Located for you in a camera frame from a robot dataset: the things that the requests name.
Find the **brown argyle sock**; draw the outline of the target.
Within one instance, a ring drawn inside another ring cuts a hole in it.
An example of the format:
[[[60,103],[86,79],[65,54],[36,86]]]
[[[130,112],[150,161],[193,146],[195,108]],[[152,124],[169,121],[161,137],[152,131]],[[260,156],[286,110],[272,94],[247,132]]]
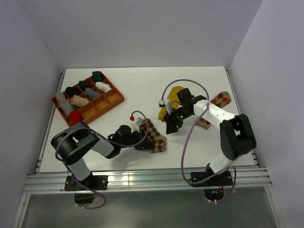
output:
[[[153,144],[153,147],[149,149],[150,153],[165,152],[167,149],[167,138],[162,135],[151,122],[150,119],[143,120],[139,126],[141,131],[147,132],[147,139]]]

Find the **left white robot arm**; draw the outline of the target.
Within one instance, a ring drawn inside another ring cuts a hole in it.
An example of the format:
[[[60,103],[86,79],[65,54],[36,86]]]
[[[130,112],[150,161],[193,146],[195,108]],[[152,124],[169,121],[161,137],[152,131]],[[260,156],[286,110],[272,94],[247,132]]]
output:
[[[134,147],[137,150],[153,149],[154,144],[139,128],[132,129],[127,125],[121,125],[115,133],[104,138],[84,122],[65,129],[55,135],[51,140],[55,149],[55,157],[63,162],[76,180],[68,177],[65,190],[105,190],[106,177],[97,177],[89,170],[84,156],[94,151],[107,159],[112,159],[120,154],[122,148]]]

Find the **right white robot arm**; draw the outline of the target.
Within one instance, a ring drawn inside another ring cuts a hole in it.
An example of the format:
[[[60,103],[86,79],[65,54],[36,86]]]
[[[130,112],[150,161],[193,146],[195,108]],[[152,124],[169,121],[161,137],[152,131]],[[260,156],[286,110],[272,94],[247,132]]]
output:
[[[219,130],[221,152],[210,162],[205,171],[205,180],[210,185],[216,185],[222,179],[222,173],[239,157],[251,152],[257,142],[245,114],[232,114],[213,104],[206,97],[194,96],[188,88],[177,93],[179,107],[171,107],[170,99],[159,101],[159,107],[166,108],[164,121],[166,134],[176,133],[182,127],[183,121],[190,116],[203,118]]]

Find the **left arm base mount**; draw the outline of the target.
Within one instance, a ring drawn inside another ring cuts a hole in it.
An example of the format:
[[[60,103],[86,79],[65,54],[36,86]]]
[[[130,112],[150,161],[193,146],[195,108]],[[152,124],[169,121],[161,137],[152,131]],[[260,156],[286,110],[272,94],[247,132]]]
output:
[[[88,205],[91,204],[95,199],[95,193],[88,189],[98,191],[106,190],[108,184],[107,175],[97,175],[94,176],[90,174],[85,180],[79,181],[81,187],[73,175],[67,176],[64,191],[74,192],[74,201],[76,204]]]

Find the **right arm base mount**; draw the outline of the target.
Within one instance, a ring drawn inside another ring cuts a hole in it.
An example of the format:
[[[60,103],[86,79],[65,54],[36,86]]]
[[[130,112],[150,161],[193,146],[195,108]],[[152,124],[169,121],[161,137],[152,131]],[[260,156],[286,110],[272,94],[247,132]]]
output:
[[[230,171],[225,171],[215,177],[202,182],[200,184],[194,184],[195,182],[202,181],[207,177],[211,176],[211,171],[200,171],[200,172],[191,172],[189,182],[192,187],[214,187],[213,189],[204,190],[204,195],[209,200],[221,200],[224,198],[224,187],[234,187],[235,183],[232,179]]]

